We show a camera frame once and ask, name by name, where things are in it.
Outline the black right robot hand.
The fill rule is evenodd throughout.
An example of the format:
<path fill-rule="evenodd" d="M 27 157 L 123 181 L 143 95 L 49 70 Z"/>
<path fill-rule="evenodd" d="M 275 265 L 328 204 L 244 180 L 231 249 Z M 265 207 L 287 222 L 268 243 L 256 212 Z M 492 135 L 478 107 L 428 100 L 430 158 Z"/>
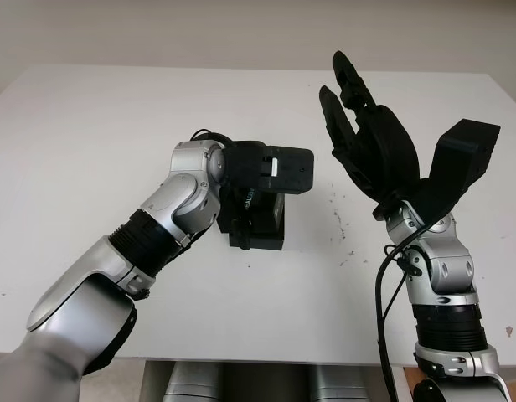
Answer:
<path fill-rule="evenodd" d="M 319 91 L 332 155 L 355 185 L 378 204 L 375 219 L 387 219 L 421 180 L 414 143 L 395 113 L 374 101 L 341 51 L 333 55 L 333 71 L 340 95 L 325 85 Z"/>

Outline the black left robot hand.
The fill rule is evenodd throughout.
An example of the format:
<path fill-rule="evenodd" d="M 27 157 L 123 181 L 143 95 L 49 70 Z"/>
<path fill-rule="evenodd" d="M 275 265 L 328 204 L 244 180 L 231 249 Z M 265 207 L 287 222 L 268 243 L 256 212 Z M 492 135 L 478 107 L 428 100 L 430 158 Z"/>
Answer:
<path fill-rule="evenodd" d="M 222 234 L 229 236 L 233 247 L 250 249 L 249 208 L 256 194 L 254 188 L 225 186 L 220 189 L 221 209 L 217 224 Z"/>

